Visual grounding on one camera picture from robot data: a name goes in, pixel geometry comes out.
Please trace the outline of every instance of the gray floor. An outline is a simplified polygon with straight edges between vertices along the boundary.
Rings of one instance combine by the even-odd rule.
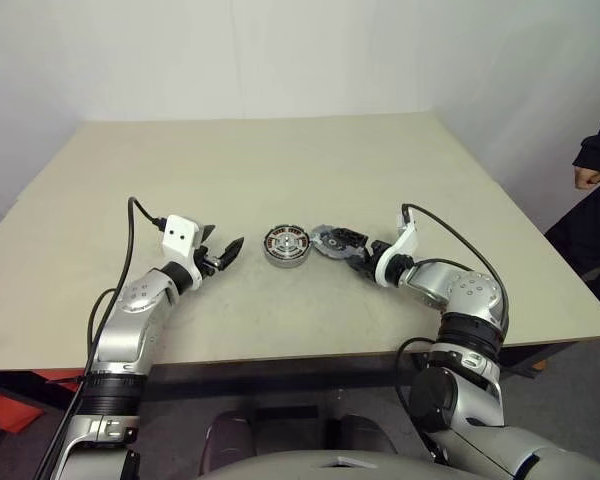
[[[600,340],[572,346],[556,355],[549,369],[535,380],[505,380],[503,391],[508,424],[531,429],[564,448],[600,461]],[[143,406],[143,425],[135,444],[143,458],[141,478],[195,478],[206,428],[220,412],[245,405],[310,404],[320,406],[326,414],[367,416],[386,430],[399,453],[426,458],[390,388],[218,397]],[[47,414],[20,435],[0,434],[0,479],[31,477],[58,420],[58,414]],[[297,429],[296,439],[311,431],[292,423],[288,428]],[[307,437],[304,441],[310,447],[315,439]]]

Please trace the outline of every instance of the metal cylindrical part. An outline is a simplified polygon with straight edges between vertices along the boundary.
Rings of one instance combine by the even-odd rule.
[[[309,235],[297,225],[278,225],[264,237],[265,258],[276,267],[291,268],[302,264],[309,256]]]

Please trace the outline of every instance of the white wall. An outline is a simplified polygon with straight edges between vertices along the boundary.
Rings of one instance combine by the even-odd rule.
[[[600,122],[600,0],[0,0],[0,218],[85,119],[429,107],[549,225]]]
[[[549,228],[585,195],[571,162],[600,126],[600,0],[429,0],[419,16],[433,109]]]

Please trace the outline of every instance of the cable connector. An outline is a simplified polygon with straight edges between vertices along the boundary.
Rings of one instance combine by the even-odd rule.
[[[165,217],[154,218],[151,220],[151,223],[158,227],[158,230],[161,232],[164,232],[164,229],[167,228],[167,219]]]

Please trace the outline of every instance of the red object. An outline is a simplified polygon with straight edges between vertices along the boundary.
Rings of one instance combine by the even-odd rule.
[[[82,375],[82,372],[82,369],[33,370],[33,373],[47,380],[77,377]],[[72,391],[78,388],[75,383],[61,383],[60,385]],[[0,430],[11,433],[21,432],[43,413],[44,411],[39,408],[0,395]]]

